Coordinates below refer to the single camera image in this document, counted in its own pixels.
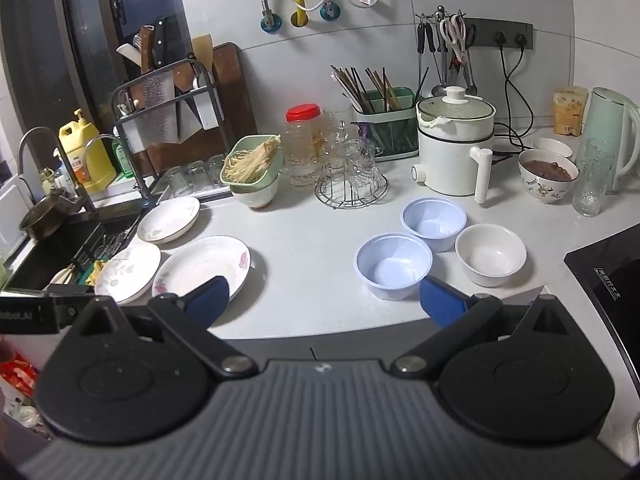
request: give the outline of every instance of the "induction cooktop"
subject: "induction cooktop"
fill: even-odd
[[[600,314],[640,394],[640,224],[564,257]]]

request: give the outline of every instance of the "electric kettle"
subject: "electric kettle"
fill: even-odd
[[[636,126],[636,138],[629,157],[631,123]],[[583,130],[584,140],[578,152],[576,166],[582,167],[584,146],[588,139],[606,140],[614,149],[614,168],[607,183],[607,193],[618,190],[618,178],[633,168],[640,152],[640,114],[631,99],[607,88],[594,88]]]
[[[494,144],[495,108],[465,89],[417,104],[420,164],[412,177],[439,193],[486,201]]]

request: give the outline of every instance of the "white cutting board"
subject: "white cutting board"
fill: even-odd
[[[20,231],[20,221],[32,207],[28,190],[18,176],[12,176],[0,188],[0,256],[6,260],[28,236]]]

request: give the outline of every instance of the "black plug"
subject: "black plug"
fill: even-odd
[[[527,46],[527,37],[524,34],[518,34],[516,36],[516,43],[520,48],[525,48]]]
[[[497,43],[498,46],[504,46],[504,44],[507,43],[506,36],[502,32],[498,32],[498,34],[495,35],[495,43]]]

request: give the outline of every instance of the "sink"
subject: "sink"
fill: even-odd
[[[100,208],[94,216],[87,212],[71,215],[49,238],[36,244],[9,279],[6,290],[44,290],[53,276],[72,262],[79,276],[105,252],[112,256],[126,245],[147,212],[139,199]]]

